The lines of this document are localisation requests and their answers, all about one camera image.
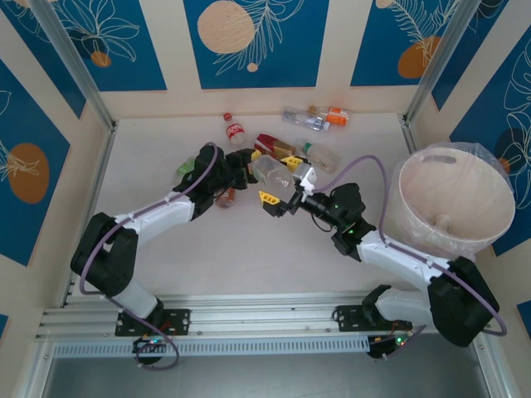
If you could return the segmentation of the square clear bottle white label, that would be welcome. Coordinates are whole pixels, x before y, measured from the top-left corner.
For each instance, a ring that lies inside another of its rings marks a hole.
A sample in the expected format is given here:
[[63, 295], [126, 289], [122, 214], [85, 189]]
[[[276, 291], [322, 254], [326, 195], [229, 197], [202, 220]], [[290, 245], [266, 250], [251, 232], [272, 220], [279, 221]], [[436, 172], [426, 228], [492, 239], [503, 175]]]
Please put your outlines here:
[[268, 188], [287, 189], [293, 186], [291, 171], [269, 155], [260, 155], [248, 166], [250, 174]]

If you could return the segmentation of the copper label clear bottle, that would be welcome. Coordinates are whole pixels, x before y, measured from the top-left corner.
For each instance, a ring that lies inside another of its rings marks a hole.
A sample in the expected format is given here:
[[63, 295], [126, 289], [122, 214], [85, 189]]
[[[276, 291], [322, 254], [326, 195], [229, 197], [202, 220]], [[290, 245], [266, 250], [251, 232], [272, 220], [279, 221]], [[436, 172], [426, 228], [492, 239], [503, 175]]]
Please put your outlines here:
[[227, 188], [216, 197], [215, 204], [223, 209], [230, 208], [234, 204], [235, 195], [236, 191], [234, 188]]

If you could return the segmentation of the red label cola bottle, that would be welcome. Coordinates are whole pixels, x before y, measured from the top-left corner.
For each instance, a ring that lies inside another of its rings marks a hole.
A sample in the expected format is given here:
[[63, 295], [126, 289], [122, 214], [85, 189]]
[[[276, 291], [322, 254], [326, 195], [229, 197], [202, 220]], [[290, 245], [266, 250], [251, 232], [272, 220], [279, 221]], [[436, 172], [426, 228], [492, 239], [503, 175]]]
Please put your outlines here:
[[246, 132], [242, 125], [238, 123], [231, 113], [225, 113], [223, 119], [226, 123], [226, 136], [230, 143], [241, 146], [246, 142]]

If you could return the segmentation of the green cap clear bottle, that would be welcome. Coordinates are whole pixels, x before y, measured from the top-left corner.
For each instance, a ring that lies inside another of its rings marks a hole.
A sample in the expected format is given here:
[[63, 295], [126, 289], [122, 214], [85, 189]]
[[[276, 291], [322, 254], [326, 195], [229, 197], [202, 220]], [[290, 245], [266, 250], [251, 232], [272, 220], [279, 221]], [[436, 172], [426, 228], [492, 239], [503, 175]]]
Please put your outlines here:
[[327, 173], [336, 172], [339, 166], [339, 156], [322, 144], [311, 143], [303, 139], [297, 144], [297, 149], [312, 164]]

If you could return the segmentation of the clear bottle grey blue label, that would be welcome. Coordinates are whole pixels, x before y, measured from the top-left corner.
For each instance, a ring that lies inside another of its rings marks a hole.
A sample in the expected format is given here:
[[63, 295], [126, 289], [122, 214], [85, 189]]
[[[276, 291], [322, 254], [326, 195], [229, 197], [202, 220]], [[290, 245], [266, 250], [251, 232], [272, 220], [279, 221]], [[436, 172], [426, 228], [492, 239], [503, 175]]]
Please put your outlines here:
[[330, 127], [330, 122], [323, 117], [300, 109], [285, 108], [282, 120], [315, 131], [328, 131]]

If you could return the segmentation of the orange label plastic bottle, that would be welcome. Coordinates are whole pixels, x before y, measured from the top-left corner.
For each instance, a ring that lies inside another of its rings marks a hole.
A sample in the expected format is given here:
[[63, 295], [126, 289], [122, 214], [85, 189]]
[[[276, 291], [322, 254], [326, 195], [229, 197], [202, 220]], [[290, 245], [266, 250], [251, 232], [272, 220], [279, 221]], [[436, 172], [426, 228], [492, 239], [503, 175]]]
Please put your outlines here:
[[323, 119], [326, 123], [334, 124], [342, 127], [346, 127], [348, 125], [348, 121], [350, 118], [350, 112], [346, 109], [341, 109], [339, 107], [333, 107], [333, 106], [324, 106], [324, 107], [318, 107], [318, 106], [310, 106], [308, 108], [308, 111], [311, 114], [316, 114], [318, 117]]

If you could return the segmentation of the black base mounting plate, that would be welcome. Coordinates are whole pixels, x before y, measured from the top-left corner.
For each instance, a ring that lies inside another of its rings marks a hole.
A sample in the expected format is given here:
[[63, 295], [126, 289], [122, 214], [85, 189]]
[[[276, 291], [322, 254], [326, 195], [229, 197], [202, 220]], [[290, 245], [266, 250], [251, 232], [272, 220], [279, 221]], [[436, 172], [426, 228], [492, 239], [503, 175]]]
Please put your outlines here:
[[[170, 336], [187, 336], [190, 325], [189, 309], [155, 309], [154, 314], [145, 319], [161, 332]], [[127, 313], [119, 313], [115, 325], [116, 337], [141, 337], [154, 335], [155, 331]]]
[[375, 308], [363, 305], [340, 305], [332, 312], [340, 332], [410, 331], [412, 323], [386, 320]]

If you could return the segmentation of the small controller board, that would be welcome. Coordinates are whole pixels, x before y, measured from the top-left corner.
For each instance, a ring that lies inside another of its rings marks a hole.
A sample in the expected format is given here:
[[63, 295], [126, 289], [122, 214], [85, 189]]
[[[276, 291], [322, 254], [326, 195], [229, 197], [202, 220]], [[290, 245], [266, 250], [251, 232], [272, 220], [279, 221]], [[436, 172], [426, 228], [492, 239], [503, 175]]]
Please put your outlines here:
[[404, 348], [412, 338], [413, 335], [411, 333], [396, 336], [387, 335], [369, 337], [368, 355], [376, 360], [387, 361], [389, 357], [392, 357]]
[[167, 342], [160, 336], [140, 337], [133, 341], [133, 354], [163, 354], [167, 351]]

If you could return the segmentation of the grey metal panel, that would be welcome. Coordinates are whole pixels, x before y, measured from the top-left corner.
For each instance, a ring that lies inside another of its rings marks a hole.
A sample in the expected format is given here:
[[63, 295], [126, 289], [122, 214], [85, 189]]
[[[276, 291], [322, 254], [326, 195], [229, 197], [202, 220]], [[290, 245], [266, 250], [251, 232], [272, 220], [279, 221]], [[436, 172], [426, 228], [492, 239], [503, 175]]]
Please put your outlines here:
[[490, 398], [473, 362], [359, 354], [189, 357], [168, 371], [125, 359], [59, 359], [43, 398]]

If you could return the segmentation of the aluminium table edge rail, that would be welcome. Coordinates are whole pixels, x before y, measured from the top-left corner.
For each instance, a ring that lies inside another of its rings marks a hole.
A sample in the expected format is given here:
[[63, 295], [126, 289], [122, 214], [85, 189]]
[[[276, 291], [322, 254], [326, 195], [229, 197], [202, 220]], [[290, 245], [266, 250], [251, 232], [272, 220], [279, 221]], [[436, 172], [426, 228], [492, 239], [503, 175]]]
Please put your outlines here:
[[[71, 260], [71, 256], [76, 251], [76, 248], [85, 231], [85, 228], [88, 226], [90, 222], [90, 218], [93, 216], [95, 212], [97, 201], [100, 195], [100, 190], [101, 190], [104, 178], [105, 178], [106, 169], [107, 169], [107, 166], [110, 160], [110, 154], [114, 146], [114, 141], [115, 141], [115, 136], [116, 136], [118, 125], [119, 125], [119, 121], [115, 121], [113, 124], [113, 128], [110, 130], [110, 133], [108, 134], [108, 137], [105, 141], [105, 146], [103, 147], [103, 152], [100, 156], [98, 167], [96, 169], [95, 180], [93, 181], [90, 187], [88, 207], [85, 211], [84, 218], [80, 225], [79, 231], [77, 232], [76, 237], [74, 239], [73, 250], [70, 253], [70, 257], [69, 257], [70, 260]], [[76, 281], [76, 274], [74, 274], [71, 271], [71, 268], [68, 268], [68, 274], [66, 276], [66, 281], [62, 285], [63, 292], [61, 293], [61, 296], [57, 299], [57, 304], [59, 308], [63, 308], [67, 304], [71, 286], [75, 281]]]
[[402, 134], [406, 142], [407, 150], [410, 154], [412, 154], [418, 150], [418, 147], [415, 134], [412, 130], [411, 122], [404, 114], [399, 114], [398, 118], [401, 125]]

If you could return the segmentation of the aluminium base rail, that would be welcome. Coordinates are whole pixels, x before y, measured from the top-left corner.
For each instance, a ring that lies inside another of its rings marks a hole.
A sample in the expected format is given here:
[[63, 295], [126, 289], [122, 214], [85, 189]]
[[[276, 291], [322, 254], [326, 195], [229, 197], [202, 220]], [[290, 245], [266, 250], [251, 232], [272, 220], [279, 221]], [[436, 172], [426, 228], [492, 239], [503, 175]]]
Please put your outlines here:
[[[191, 311], [190, 338], [323, 337], [339, 334], [339, 305], [360, 304], [367, 291], [316, 294], [166, 295], [166, 308]], [[98, 296], [69, 297], [44, 310], [38, 342], [116, 340], [118, 309]]]

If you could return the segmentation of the aluminium frame post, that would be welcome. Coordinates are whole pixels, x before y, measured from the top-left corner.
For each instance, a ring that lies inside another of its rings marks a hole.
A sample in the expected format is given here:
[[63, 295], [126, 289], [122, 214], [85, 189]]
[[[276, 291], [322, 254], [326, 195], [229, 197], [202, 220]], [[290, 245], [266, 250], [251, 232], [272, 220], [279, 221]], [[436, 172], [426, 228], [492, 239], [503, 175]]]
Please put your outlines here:
[[489, 398], [513, 398], [507, 382], [504, 362], [494, 337], [480, 333], [473, 341]]
[[46, 33], [56, 53], [61, 58], [69, 74], [85, 96], [96, 117], [109, 133], [115, 131], [116, 122], [103, 101], [100, 91], [76, 50], [66, 29], [47, 0], [27, 0], [30, 9]]
[[407, 127], [410, 127], [412, 122], [419, 115], [422, 106], [431, 94], [436, 82], [439, 80], [442, 71], [445, 69], [449, 59], [453, 55], [480, 3], [481, 0], [460, 0], [457, 3], [455, 14], [450, 19], [439, 45], [436, 48], [435, 54], [431, 58], [424, 75], [420, 79], [419, 85], [412, 97], [412, 101], [408, 105], [404, 114], [404, 121]]
[[42, 398], [53, 362], [54, 342], [32, 342], [11, 398]]

